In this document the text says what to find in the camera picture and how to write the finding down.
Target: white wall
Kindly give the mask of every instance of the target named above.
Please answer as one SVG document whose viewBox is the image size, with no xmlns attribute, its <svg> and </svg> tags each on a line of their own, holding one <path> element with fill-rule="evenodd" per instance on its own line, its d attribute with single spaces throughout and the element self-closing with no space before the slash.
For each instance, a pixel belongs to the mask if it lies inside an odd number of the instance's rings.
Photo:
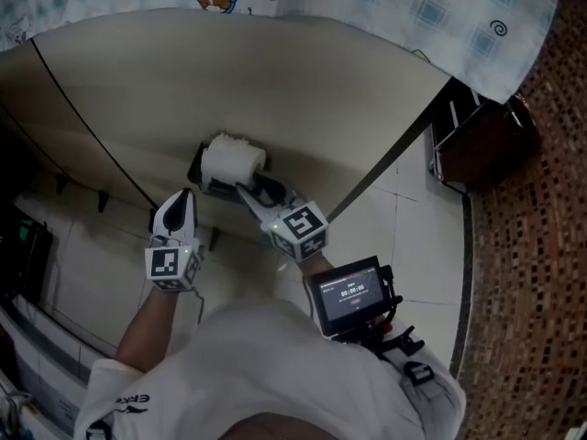
<svg viewBox="0 0 587 440">
<path fill-rule="evenodd" d="M 320 19 L 169 9 L 95 18 L 35 40 L 97 136 L 158 203 L 190 185 L 200 142 L 224 129 L 262 142 L 274 170 L 327 214 L 449 78 Z M 209 198 L 198 207 L 207 225 L 256 233 L 244 207 Z"/>
<path fill-rule="evenodd" d="M 133 204 L 149 206 L 77 119 L 30 42 L 0 53 L 0 100 L 28 135 L 74 180 Z M 0 127 L 28 142 L 2 108 Z M 41 168 L 60 173 L 32 145 L 30 151 Z"/>
</svg>

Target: toilet paper roll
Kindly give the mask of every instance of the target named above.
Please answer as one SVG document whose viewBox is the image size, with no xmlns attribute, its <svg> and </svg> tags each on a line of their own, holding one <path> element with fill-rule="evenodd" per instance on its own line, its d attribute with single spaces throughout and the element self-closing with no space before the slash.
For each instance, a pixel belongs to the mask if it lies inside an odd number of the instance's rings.
<svg viewBox="0 0 587 440">
<path fill-rule="evenodd" d="M 214 178 L 231 186 L 239 182 L 252 187 L 253 173 L 264 164 L 265 150 L 247 140 L 220 134 L 202 153 L 202 183 L 207 189 Z"/>
</svg>

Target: black cable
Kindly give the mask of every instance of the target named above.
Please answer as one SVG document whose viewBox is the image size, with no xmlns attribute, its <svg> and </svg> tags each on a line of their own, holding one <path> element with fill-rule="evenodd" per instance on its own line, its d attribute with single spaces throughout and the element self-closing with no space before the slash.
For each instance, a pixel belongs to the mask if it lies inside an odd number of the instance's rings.
<svg viewBox="0 0 587 440">
<path fill-rule="evenodd" d="M 200 325 L 200 323 L 202 322 L 202 314 L 204 314 L 205 299 L 202 295 L 200 295 L 200 293 L 198 292 L 198 290 L 195 287 L 192 287 L 192 288 L 194 289 L 195 297 L 201 302 L 200 313 L 198 314 L 198 325 Z"/>
<path fill-rule="evenodd" d="M 310 295 L 310 289 L 308 289 L 304 277 L 302 277 L 302 285 L 304 286 L 305 296 L 308 297 L 308 303 L 310 305 L 310 319 L 314 321 L 314 302 L 312 302 L 312 295 Z"/>
<path fill-rule="evenodd" d="M 65 98 L 65 101 L 67 101 L 67 104 L 70 106 L 70 108 L 73 110 L 73 112 L 77 115 L 78 119 L 80 119 L 80 121 L 82 122 L 82 124 L 85 126 L 86 129 L 88 129 L 88 132 L 92 135 L 92 137 L 94 137 L 95 141 L 98 142 L 98 145 L 100 145 L 100 147 L 102 147 L 102 149 L 104 150 L 104 152 L 106 153 L 106 155 L 108 155 L 108 157 L 110 157 L 110 159 L 114 162 L 114 164 L 118 167 L 118 169 L 122 172 L 122 174 L 124 174 L 127 179 L 130 181 L 130 183 L 135 186 L 135 188 L 137 189 L 137 191 L 140 192 L 140 194 L 147 200 L 147 202 L 149 202 L 149 204 L 154 208 L 154 209 L 158 209 L 159 206 L 147 195 L 146 192 L 144 192 L 141 187 L 128 175 L 128 173 L 124 170 L 124 168 L 122 168 L 122 166 L 120 166 L 120 163 L 118 163 L 118 161 L 116 161 L 116 159 L 110 154 L 110 152 L 106 149 L 106 147 L 104 146 L 104 144 L 100 141 L 100 139 L 96 136 L 96 134 L 94 133 L 94 131 L 90 128 L 90 126 L 87 125 L 87 123 L 83 120 L 82 115 L 78 112 L 77 109 L 75 109 L 75 106 L 73 105 L 73 103 L 70 101 L 70 98 L 68 98 L 67 94 L 65 94 L 65 92 L 63 91 L 63 89 L 61 88 L 61 86 L 59 85 L 59 82 L 57 82 L 57 79 L 55 78 L 55 76 L 53 75 L 53 72 L 50 70 L 49 66 L 47 65 L 47 62 L 45 61 L 45 59 L 43 59 L 43 56 L 41 55 L 39 48 L 37 47 L 37 44 L 35 44 L 35 40 L 32 38 L 30 40 L 33 44 L 33 47 L 35 48 L 35 51 L 37 52 L 37 55 L 39 55 L 40 61 L 43 63 L 43 65 L 45 66 L 45 70 L 47 70 L 47 73 L 49 74 L 49 76 L 51 77 L 51 79 L 53 80 L 53 82 L 55 83 L 55 86 L 57 86 L 57 89 L 60 91 L 61 95 L 63 96 L 63 98 Z"/>
<path fill-rule="evenodd" d="M 61 167 L 59 166 L 52 157 L 50 157 L 43 148 L 41 148 L 39 146 L 39 144 L 33 140 L 33 138 L 28 134 L 28 132 L 20 125 L 20 123 L 17 121 L 17 119 L 12 115 L 12 113 L 10 111 L 8 111 L 8 108 L 5 106 L 5 104 L 2 102 L 2 100 L 0 100 L 0 106 L 2 106 L 2 109 L 5 110 L 5 112 L 8 114 L 8 117 L 10 117 L 10 119 L 12 120 L 12 122 L 15 123 L 15 125 L 20 129 L 20 131 L 25 134 L 25 136 L 28 138 L 28 140 L 30 140 L 30 142 L 37 147 L 37 149 L 39 149 L 39 151 L 45 155 L 47 157 L 47 160 L 49 160 L 51 163 L 53 163 L 53 165 L 55 166 L 55 168 L 57 168 L 59 171 L 61 171 L 65 176 L 67 176 L 67 178 L 72 181 L 75 182 L 75 180 L 69 175 L 67 174 L 67 172 Z"/>
</svg>

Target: wrist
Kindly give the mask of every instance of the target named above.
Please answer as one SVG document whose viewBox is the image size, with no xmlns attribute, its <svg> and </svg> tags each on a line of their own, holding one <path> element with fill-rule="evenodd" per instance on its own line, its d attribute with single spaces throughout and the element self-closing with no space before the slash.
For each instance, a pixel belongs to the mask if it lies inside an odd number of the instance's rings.
<svg viewBox="0 0 587 440">
<path fill-rule="evenodd" d="M 153 285 L 148 298 L 156 302 L 168 303 L 177 301 L 178 296 L 178 291 L 161 291 Z"/>
<path fill-rule="evenodd" d="M 298 267 L 305 278 L 311 277 L 325 270 L 333 269 L 333 266 L 328 260 L 322 255 L 322 252 L 314 254 L 311 258 L 308 258 L 302 262 L 298 262 Z"/>
</svg>

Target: mosaic tile wall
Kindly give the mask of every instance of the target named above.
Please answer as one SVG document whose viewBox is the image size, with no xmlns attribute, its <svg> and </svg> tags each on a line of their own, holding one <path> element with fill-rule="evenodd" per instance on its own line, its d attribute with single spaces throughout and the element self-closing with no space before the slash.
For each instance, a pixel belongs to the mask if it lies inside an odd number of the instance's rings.
<svg viewBox="0 0 587 440">
<path fill-rule="evenodd" d="M 542 149 L 475 193 L 461 439 L 557 439 L 587 421 L 587 0 L 560 0 L 522 87 Z"/>
</svg>

